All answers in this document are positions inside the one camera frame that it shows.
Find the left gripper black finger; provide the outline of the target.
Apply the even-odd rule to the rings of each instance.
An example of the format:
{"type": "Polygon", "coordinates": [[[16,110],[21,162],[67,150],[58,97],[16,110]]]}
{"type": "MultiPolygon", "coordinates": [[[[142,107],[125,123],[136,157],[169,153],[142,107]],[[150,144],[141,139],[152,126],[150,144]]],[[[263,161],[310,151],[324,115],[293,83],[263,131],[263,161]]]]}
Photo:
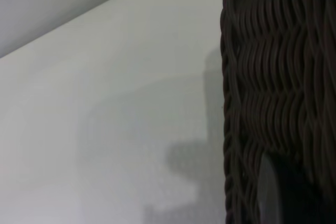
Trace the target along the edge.
{"type": "Polygon", "coordinates": [[[260,223],[323,223],[321,201],[305,177],[277,154],[262,155],[258,176],[260,223]]]}

